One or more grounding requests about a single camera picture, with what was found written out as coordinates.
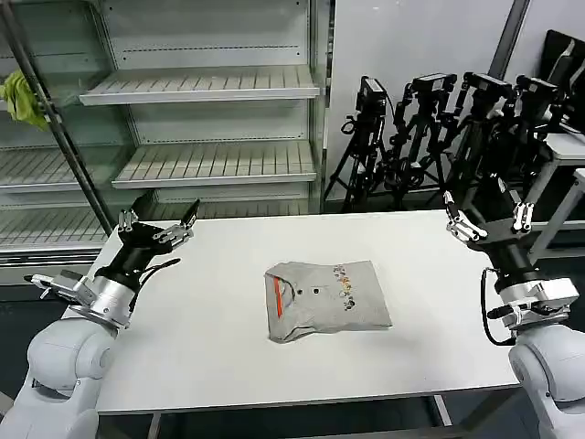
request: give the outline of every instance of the metal pole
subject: metal pole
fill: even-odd
[[[93,185],[93,181],[91,181],[90,174],[83,163],[79,149],[73,144],[69,134],[65,130],[62,118],[55,109],[47,88],[40,80],[40,75],[38,75],[32,59],[32,52],[28,49],[24,34],[16,22],[16,18],[9,4],[10,2],[5,0],[1,3],[0,25],[2,25],[2,30],[5,34],[8,45],[12,49],[16,61],[27,78],[27,82],[32,91],[36,94],[40,103],[43,105],[45,114],[48,117],[48,125],[51,132],[55,136],[58,147],[60,148],[61,153],[65,156],[73,175],[80,184],[83,194],[89,201],[91,208],[103,227],[103,230],[108,235],[111,235],[114,224],[113,217],[101,198],[101,195]]]
[[[492,65],[487,72],[491,77],[498,78],[499,80],[504,79],[505,71],[510,63],[510,58],[512,58],[512,52],[516,46],[529,5],[530,0],[514,0],[508,19],[505,21],[502,36],[495,50]]]

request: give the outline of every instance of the black cable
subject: black cable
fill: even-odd
[[[147,268],[146,270],[143,271],[143,274],[144,273],[148,273],[148,274],[146,275],[146,277],[144,277],[143,281],[140,283],[140,287],[142,288],[144,286],[144,284],[146,284],[146,282],[148,282],[148,280],[151,277],[153,277],[153,275],[156,272],[159,272],[160,270],[162,270],[166,267],[170,267],[171,265],[175,265],[176,263],[180,263],[180,262],[181,262],[181,260],[179,258],[176,258],[176,259],[171,259],[168,262],[161,263],[160,265],[156,265],[154,267]]]
[[[380,86],[380,89],[382,89],[384,94],[386,94],[386,98],[388,99],[388,103],[390,104],[390,111],[392,112],[392,120],[394,120],[396,118],[396,116],[394,115],[394,104],[392,103],[392,100],[390,99],[390,95],[388,94],[388,92],[386,91],[386,89],[384,88],[384,86],[382,84],[380,84],[378,82],[378,85]]]
[[[487,324],[487,311],[485,309],[485,284],[487,282],[487,272],[497,273],[497,270],[493,268],[484,268],[484,272],[482,273],[482,285],[481,285],[481,293],[480,293],[480,300],[482,303],[482,322],[484,324],[484,332],[487,336],[487,339],[490,340],[496,346],[514,346],[516,344],[516,339],[514,337],[509,338],[505,341],[497,341],[492,333],[490,332],[490,327]]]

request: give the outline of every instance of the tripod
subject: tripod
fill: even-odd
[[[356,110],[359,113],[356,118],[347,116],[347,122],[341,128],[342,133],[351,134],[352,138],[335,172],[330,176],[324,193],[324,199],[327,199],[335,183],[339,183],[346,190],[342,213],[362,209],[367,196],[375,189],[374,170],[378,150],[382,157],[386,155],[382,140],[386,124],[386,99],[386,91],[377,80],[362,77],[356,100]],[[346,183],[340,175],[349,157],[354,159],[354,164]]]
[[[518,99],[522,102],[522,110],[516,115]],[[548,150],[542,146],[550,126],[547,123],[538,125],[542,123],[544,113],[551,104],[552,126],[560,121],[562,111],[557,103],[556,86],[525,76],[517,78],[514,91],[505,103],[503,115],[494,119],[477,169],[478,188],[468,190],[464,201],[466,208],[471,206],[474,199],[478,199],[482,207],[488,207],[482,210],[491,214],[494,209],[490,206],[494,205],[495,195],[501,192],[503,183],[508,186],[521,183],[523,192],[528,192],[534,176],[542,167],[541,152]]]
[[[461,204],[463,209],[473,208],[471,203],[476,187],[472,187],[472,183],[476,179],[489,135],[497,122],[497,118],[490,120],[488,116],[501,98],[507,99],[506,115],[509,114],[510,105],[513,108],[516,101],[511,84],[487,75],[467,72],[463,76],[462,88],[457,98],[458,108],[463,107],[472,87],[475,88],[475,92],[470,114],[445,136],[445,144],[450,146],[466,130],[446,182],[455,201]]]
[[[454,121],[454,114],[447,113],[445,109],[455,82],[457,75],[436,73],[416,78],[404,89],[402,101],[397,105],[394,115],[393,123],[397,133],[390,137],[392,149],[378,165],[375,177],[376,186],[384,179],[385,188],[394,196],[396,209],[402,208],[402,200],[409,190],[421,187],[425,176],[444,189],[441,153],[445,147],[439,138],[442,127],[450,127]],[[417,99],[419,110],[406,124],[404,113],[413,98]],[[427,146],[429,154],[418,161],[422,140],[428,133],[431,133]],[[401,157],[403,146],[411,138],[412,145],[408,156]],[[437,169],[436,177],[428,172],[433,163]]]

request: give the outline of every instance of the shelf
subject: shelf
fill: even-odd
[[[107,239],[89,207],[0,212],[0,252],[99,248]]]
[[[119,146],[93,146],[81,155],[96,186],[109,184],[122,167]],[[0,150],[0,193],[80,190],[69,164],[58,148]]]
[[[64,108],[79,103],[80,94],[94,82],[94,77],[95,74],[92,72],[49,74],[46,77],[46,85],[53,103],[58,108]],[[0,112],[7,111],[6,101],[0,99]]]
[[[306,65],[117,70],[80,96],[84,105],[312,99],[320,94]]]
[[[140,146],[112,186],[196,187],[315,179],[307,141],[238,142]]]
[[[154,210],[150,220],[180,220],[189,208],[188,203],[161,203]],[[200,220],[247,217],[282,217],[308,215],[306,199],[285,199],[272,201],[236,201],[201,203],[197,217]]]

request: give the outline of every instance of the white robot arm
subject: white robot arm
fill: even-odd
[[[585,437],[585,334],[560,324],[569,317],[569,306],[579,293],[570,279],[545,279],[518,245],[531,230],[532,206],[522,206],[514,218],[488,222],[480,229],[457,209],[448,192],[444,201],[447,230],[472,250],[485,252],[494,265],[482,279],[485,332],[498,346],[513,346],[510,363],[535,408],[541,438]],[[495,290],[504,305],[486,313],[488,270],[497,273]],[[502,319],[513,336],[495,341],[487,318]]]
[[[134,205],[141,203],[138,199]],[[183,220],[166,230],[142,224],[133,209],[119,219],[122,248],[93,281],[72,272],[51,278],[28,276],[70,304],[77,316],[58,320],[39,332],[28,347],[28,373],[14,406],[0,423],[0,439],[94,439],[101,379],[114,358],[118,331],[130,316],[142,286],[156,271],[156,255],[168,254],[193,236],[198,201]]]

